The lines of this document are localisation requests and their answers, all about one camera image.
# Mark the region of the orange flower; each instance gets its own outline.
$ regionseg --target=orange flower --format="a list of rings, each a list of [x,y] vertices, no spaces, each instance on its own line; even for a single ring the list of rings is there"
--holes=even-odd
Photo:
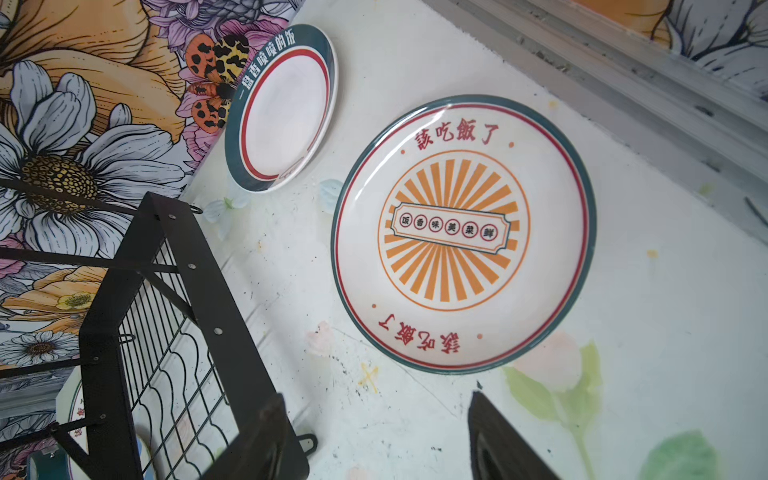
[[[5,299],[11,310],[32,310],[9,320],[51,322],[38,331],[79,333],[107,269],[95,266],[66,268],[35,281],[33,289]]]

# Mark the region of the painted wall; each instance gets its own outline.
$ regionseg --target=painted wall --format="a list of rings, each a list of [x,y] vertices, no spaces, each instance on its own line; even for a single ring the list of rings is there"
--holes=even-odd
[[[148,191],[178,197],[225,125],[240,73],[303,0],[221,3],[0,0],[0,177],[120,205]],[[112,257],[130,221],[0,189],[3,247]],[[105,273],[0,260],[0,369],[76,357]],[[6,393],[30,385],[0,386],[0,439],[52,418],[9,418],[18,410]],[[24,478],[42,446],[0,456],[0,478]]]
[[[572,0],[768,100],[766,0]]]

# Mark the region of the metal grid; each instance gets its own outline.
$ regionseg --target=metal grid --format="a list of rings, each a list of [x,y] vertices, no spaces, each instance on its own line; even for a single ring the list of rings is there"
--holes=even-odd
[[[167,242],[155,261],[176,264]],[[158,276],[189,303],[179,274]],[[134,425],[157,477],[201,477],[238,433],[202,332],[146,280],[118,331]]]

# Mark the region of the plate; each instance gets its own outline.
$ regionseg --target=plate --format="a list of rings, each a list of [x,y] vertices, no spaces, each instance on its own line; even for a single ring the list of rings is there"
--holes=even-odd
[[[332,262],[362,334],[408,366],[490,369],[544,339],[592,258],[587,171],[551,122],[462,95],[389,125],[336,205]]]
[[[283,186],[315,154],[336,103],[336,54],[312,25],[275,35],[246,69],[228,113],[232,178],[252,192]]]
[[[84,400],[83,400],[83,384],[80,382],[78,384],[77,389],[75,390],[74,397],[72,398],[72,404],[69,410],[69,421],[73,422],[75,420],[82,420],[85,418],[85,410],[84,410]],[[72,435],[72,438],[74,441],[80,445],[83,450],[87,453],[88,452],[88,435],[86,434],[85,428],[83,429],[77,429],[70,432],[70,435]],[[151,464],[151,454],[149,452],[149,449],[147,448],[147,444],[144,443],[144,440],[139,438],[139,436],[136,436],[136,445],[139,449],[139,462],[141,464],[142,468],[145,468],[144,470],[144,476],[142,477],[144,480],[155,480],[156,475],[154,474],[154,468]],[[77,463],[75,463],[71,458],[67,457],[67,463],[68,463],[68,470],[69,470],[69,478],[71,480],[88,480],[88,476],[83,472]]]

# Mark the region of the white plate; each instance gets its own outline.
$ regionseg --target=white plate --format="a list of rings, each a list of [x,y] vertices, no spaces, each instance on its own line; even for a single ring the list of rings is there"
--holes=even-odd
[[[264,45],[227,115],[224,146],[237,184],[272,191],[299,173],[328,128],[337,77],[333,46],[312,25],[293,25]]]
[[[362,153],[336,207],[333,272],[384,353],[474,372],[560,323],[594,238],[589,177],[562,132],[517,102],[462,95],[416,108]]]

